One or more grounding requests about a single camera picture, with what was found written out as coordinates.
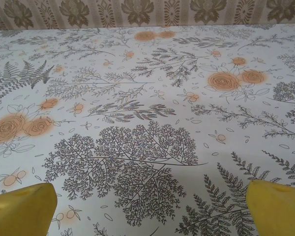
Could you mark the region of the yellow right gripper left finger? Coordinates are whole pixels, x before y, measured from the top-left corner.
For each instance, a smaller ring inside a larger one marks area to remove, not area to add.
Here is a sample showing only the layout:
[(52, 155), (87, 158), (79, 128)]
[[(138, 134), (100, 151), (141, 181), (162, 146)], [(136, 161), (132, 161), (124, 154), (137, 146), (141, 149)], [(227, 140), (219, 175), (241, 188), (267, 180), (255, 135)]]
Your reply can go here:
[(0, 194), (0, 236), (47, 236), (57, 203), (51, 183)]

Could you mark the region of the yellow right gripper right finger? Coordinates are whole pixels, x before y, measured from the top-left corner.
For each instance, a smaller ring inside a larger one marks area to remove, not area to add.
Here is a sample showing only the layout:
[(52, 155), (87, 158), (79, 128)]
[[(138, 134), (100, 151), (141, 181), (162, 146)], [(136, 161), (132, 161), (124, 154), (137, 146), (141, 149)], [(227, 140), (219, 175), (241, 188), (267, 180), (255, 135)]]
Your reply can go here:
[(252, 180), (246, 203), (259, 236), (295, 236), (295, 187)]

